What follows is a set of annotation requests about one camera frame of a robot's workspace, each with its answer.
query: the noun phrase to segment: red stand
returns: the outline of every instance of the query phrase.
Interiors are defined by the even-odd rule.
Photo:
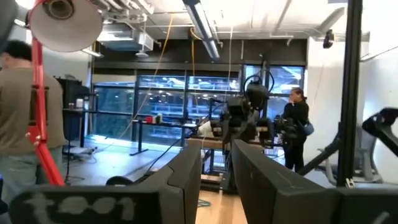
[[[36,5],[43,0],[36,0]],[[43,70],[43,47],[42,44],[33,37],[32,39],[32,66],[34,68],[33,84],[37,86],[35,91],[35,123],[28,128],[31,143],[36,147],[36,154],[44,168],[49,182],[52,185],[65,185],[62,175],[55,165],[54,159],[47,147],[47,118],[45,109],[45,89],[44,89],[44,70]]]

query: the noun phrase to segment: ceiling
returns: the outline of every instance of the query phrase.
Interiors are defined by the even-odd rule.
[[[210,26],[219,39],[282,39],[322,37],[328,29],[344,35],[344,0],[201,0]],[[154,39],[186,39],[193,27],[182,0],[148,0],[155,13],[141,24]],[[367,18],[364,6],[363,18]],[[363,32],[367,32],[363,19]]]

